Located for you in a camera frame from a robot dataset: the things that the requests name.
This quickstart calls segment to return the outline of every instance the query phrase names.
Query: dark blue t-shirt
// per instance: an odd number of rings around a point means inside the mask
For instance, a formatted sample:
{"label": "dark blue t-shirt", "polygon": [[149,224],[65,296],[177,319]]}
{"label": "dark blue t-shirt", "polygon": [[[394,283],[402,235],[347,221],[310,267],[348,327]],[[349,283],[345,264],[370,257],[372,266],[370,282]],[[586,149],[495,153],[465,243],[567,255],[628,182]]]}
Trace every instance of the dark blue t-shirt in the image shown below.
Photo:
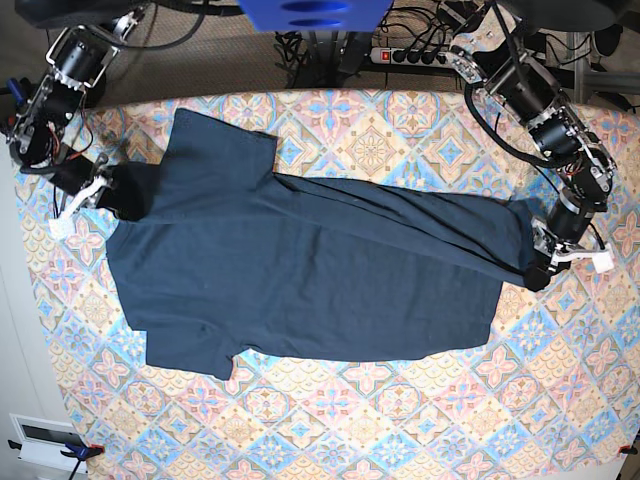
{"label": "dark blue t-shirt", "polygon": [[526,206],[274,174],[277,139],[178,110],[153,201],[107,257],[147,363],[213,374],[234,355],[414,360],[486,343],[533,258]]}

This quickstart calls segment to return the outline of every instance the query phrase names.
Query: blue object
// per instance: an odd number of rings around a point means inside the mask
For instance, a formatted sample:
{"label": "blue object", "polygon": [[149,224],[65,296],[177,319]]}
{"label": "blue object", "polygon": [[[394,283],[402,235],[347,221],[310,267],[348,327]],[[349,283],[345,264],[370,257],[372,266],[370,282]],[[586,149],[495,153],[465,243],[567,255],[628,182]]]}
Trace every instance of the blue object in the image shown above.
{"label": "blue object", "polygon": [[256,30],[372,32],[391,0],[239,0]]}
{"label": "blue object", "polygon": [[10,78],[9,80],[7,80],[7,88],[16,99],[16,103],[18,104],[18,106],[21,107],[22,105],[24,105],[24,102],[27,101],[27,94],[22,89],[22,85],[20,85],[20,82],[15,78]]}

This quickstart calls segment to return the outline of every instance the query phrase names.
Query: patterned tablecloth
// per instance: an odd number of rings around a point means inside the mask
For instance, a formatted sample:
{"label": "patterned tablecloth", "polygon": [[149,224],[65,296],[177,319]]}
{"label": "patterned tablecloth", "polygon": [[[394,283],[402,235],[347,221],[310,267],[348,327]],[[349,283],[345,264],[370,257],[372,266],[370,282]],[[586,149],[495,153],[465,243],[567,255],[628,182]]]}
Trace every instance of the patterned tablecloth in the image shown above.
{"label": "patterned tablecloth", "polygon": [[[479,103],[493,123],[496,105]],[[88,116],[90,156],[159,162],[178,107],[277,135],[275,168],[284,173],[535,196],[547,207],[555,198],[480,131],[455,94],[283,92],[129,106]],[[640,121],[590,107],[580,114],[619,165],[610,212],[596,220],[615,270],[597,275],[582,262],[539,294],[505,284],[488,345],[418,362],[249,351],[228,382],[147,367],[145,334],[125,323],[105,259],[116,221],[84,212],[77,233],[54,242],[51,188],[18,174],[57,382],[78,432],[106,447],[90,462],[91,478],[506,480],[615,459],[640,427]],[[532,150],[505,116],[499,129]],[[88,136],[85,129],[77,144]]]}

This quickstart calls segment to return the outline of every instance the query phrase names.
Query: power strip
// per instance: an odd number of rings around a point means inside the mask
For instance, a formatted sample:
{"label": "power strip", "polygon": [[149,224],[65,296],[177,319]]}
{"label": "power strip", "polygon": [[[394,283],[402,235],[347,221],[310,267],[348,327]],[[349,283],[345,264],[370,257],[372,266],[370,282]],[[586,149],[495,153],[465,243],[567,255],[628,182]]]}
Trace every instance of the power strip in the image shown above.
{"label": "power strip", "polygon": [[372,63],[383,65],[412,65],[415,67],[427,67],[434,61],[440,65],[446,63],[443,54],[439,53],[433,57],[429,52],[420,53],[420,50],[413,49],[406,51],[405,48],[373,47],[370,58]]}

